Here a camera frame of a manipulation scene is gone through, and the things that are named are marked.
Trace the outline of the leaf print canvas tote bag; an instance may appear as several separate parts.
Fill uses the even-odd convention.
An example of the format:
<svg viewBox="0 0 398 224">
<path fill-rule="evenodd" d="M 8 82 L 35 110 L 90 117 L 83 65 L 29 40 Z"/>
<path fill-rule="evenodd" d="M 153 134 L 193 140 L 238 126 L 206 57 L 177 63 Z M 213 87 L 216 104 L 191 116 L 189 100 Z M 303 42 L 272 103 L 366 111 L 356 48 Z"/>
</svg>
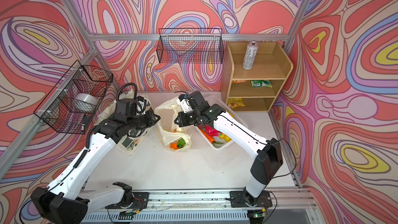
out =
<svg viewBox="0 0 398 224">
<path fill-rule="evenodd" d="M 112 140 L 116 149 L 132 155 L 160 120 L 147 95 L 133 90 L 118 94 L 116 100 L 101 112 L 88 137 Z"/>
</svg>

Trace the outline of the white perforated plastic basket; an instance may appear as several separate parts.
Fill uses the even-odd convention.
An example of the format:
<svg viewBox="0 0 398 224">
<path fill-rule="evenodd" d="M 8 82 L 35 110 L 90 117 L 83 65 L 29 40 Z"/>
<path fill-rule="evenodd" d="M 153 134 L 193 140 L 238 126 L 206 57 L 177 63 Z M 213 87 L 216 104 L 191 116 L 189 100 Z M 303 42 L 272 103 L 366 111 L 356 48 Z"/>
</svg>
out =
<svg viewBox="0 0 398 224">
<path fill-rule="evenodd" d="M 226 103 L 224 103 L 221 99 L 219 99 L 219 98 L 217 98 L 217 97 L 215 97 L 215 96 L 212 96 L 212 95 L 208 95 L 208 96 L 205 96 L 204 97 L 204 99 L 209 103 L 209 105 L 210 106 L 212 106 L 213 104 L 218 104 L 219 106 L 221 106 L 222 108 L 224 108 L 225 110 L 226 110 L 226 112 L 228 112 L 231 116 L 232 116 L 232 118 L 234 118 L 235 119 L 235 121 L 236 122 L 239 122 L 241 125 L 243 125 L 243 126 L 245 126 L 246 128 L 248 128 L 248 125 L 247 125 L 247 123 L 245 123 L 240 117 L 238 117 L 237 115 L 236 115 L 236 113 L 232 110 L 232 109 L 230 109 L 229 107 L 228 107 L 228 105 L 226 104 Z M 198 127 L 195 127 L 195 130 L 198 132 L 198 134 L 201 136 L 201 138 L 205 141 L 205 143 L 207 144 L 207 145 L 209 145 L 210 146 L 210 148 L 211 149 L 213 149 L 213 150 L 223 150 L 223 149 L 225 149 L 225 148 L 227 148 L 227 147 L 229 147 L 229 146 L 231 146 L 232 144 L 234 144 L 235 142 L 233 141 L 233 140 L 231 140 L 230 142 L 226 142 L 226 143 L 217 143 L 217 139 L 215 139 L 215 142 L 214 142 L 214 144 L 212 145 L 208 140 L 207 140 L 207 138 L 202 134 L 202 132 L 200 131 L 200 128 L 198 128 Z"/>
</svg>

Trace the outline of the cream plastic grocery bag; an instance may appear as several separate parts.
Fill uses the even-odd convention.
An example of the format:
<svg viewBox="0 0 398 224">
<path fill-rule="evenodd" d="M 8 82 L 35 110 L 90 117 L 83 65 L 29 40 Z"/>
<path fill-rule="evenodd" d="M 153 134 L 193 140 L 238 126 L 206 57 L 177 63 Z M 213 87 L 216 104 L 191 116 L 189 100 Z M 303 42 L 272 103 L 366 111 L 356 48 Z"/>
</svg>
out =
<svg viewBox="0 0 398 224">
<path fill-rule="evenodd" d="M 191 147 L 192 141 L 191 136 L 187 133 L 187 128 L 181 128 L 174 122 L 178 117 L 178 113 L 183 112 L 177 101 L 178 97 L 175 97 L 164 102 L 155 108 L 154 113 L 161 117 L 157 125 L 165 148 L 172 152 L 187 152 Z M 180 138 L 183 138 L 186 141 L 186 146 L 179 150 L 171 149 L 170 143 Z"/>
</svg>

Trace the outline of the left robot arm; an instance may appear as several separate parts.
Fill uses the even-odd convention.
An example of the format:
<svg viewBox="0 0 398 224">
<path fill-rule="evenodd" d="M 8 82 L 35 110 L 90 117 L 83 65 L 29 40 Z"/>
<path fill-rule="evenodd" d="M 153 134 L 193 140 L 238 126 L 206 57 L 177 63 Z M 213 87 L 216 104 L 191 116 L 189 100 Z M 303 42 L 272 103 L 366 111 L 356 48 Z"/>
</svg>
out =
<svg viewBox="0 0 398 224">
<path fill-rule="evenodd" d="M 29 202 L 40 217 L 54 224 L 79 224 L 88 214 L 113 204 L 129 208 L 135 196 L 128 184 L 117 181 L 85 196 L 81 189 L 123 137 L 140 136 L 159 120 L 143 96 L 117 100 L 114 113 L 90 129 L 78 156 L 47 187 L 36 188 Z"/>
</svg>

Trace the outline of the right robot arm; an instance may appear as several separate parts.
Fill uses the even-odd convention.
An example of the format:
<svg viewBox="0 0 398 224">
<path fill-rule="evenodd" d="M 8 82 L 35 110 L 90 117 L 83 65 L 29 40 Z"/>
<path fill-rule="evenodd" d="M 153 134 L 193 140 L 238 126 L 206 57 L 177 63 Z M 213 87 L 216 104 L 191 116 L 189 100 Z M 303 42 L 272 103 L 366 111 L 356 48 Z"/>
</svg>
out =
<svg viewBox="0 0 398 224">
<path fill-rule="evenodd" d="M 280 141 L 255 134 L 222 106 L 210 105 L 198 91 L 181 94 L 177 98 L 177 105 L 182 109 L 174 120 L 179 127 L 209 126 L 227 135 L 250 155 L 253 159 L 251 178 L 241 192 L 243 201 L 240 204 L 257 206 L 265 188 L 277 177 L 276 173 L 284 163 Z"/>
</svg>

